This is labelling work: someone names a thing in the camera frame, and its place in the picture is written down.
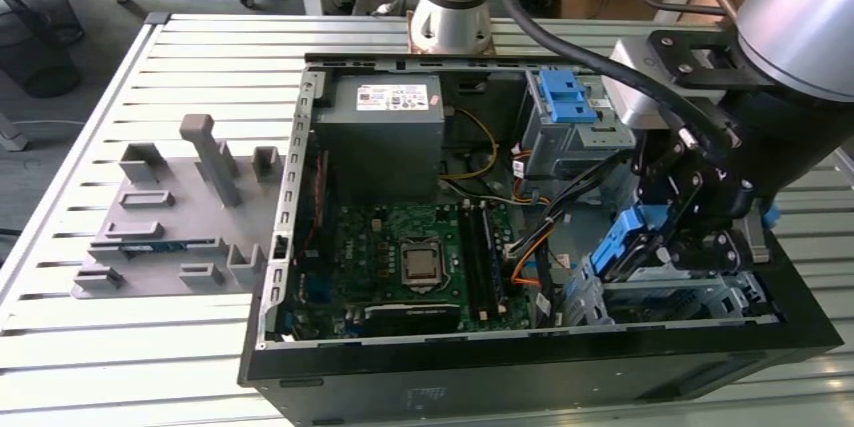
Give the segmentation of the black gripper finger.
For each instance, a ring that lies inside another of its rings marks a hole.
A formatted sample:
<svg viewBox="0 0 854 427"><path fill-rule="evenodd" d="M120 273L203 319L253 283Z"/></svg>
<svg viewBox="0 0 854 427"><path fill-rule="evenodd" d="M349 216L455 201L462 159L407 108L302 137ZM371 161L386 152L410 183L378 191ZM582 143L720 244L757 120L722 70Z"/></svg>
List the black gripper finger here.
<svg viewBox="0 0 854 427"><path fill-rule="evenodd" d="M678 237L669 245L669 253L678 270L737 272L754 269L748 240L736 228L716 231L702 239Z"/></svg>
<svg viewBox="0 0 854 427"><path fill-rule="evenodd" d="M653 257L661 247L698 243L708 235L700 204L705 190L702 149L686 129L637 131L633 173L638 176L638 202L664 205L665 222L642 243L642 254Z"/></svg>

